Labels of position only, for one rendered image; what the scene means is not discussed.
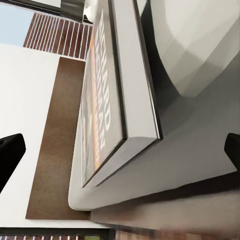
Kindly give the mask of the hardback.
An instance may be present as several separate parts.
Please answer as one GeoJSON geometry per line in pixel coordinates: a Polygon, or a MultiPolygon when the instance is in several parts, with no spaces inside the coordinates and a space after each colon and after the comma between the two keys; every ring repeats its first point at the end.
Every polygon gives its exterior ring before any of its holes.
{"type": "Polygon", "coordinates": [[[81,97],[82,188],[164,140],[137,0],[98,0],[81,97]]]}

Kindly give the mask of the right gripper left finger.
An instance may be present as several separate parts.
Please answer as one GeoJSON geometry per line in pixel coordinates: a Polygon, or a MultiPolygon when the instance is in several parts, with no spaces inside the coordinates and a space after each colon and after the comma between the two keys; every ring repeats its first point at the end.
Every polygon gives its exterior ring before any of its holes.
{"type": "Polygon", "coordinates": [[[26,153],[22,133],[0,138],[0,193],[26,153]]]}

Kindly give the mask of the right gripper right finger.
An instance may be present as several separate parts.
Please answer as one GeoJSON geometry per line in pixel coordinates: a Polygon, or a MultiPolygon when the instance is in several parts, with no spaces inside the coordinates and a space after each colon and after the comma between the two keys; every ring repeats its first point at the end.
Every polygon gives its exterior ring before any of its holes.
{"type": "Polygon", "coordinates": [[[240,134],[227,135],[224,151],[240,173],[240,134]]]}

